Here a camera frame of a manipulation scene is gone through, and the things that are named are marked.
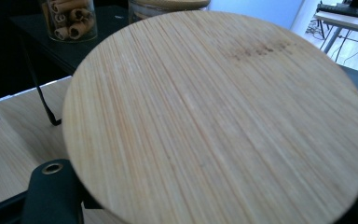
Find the bamboo grain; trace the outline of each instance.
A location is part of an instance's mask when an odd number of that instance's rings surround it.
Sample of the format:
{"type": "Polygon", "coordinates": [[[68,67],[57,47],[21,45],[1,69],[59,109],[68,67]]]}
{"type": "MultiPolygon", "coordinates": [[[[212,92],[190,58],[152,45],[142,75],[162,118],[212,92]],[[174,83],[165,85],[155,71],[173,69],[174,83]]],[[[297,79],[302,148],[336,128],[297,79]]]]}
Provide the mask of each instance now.
{"type": "Polygon", "coordinates": [[[245,16],[170,13],[108,37],[76,70],[63,135],[126,223],[331,223],[358,196],[356,88],[245,16]]]}

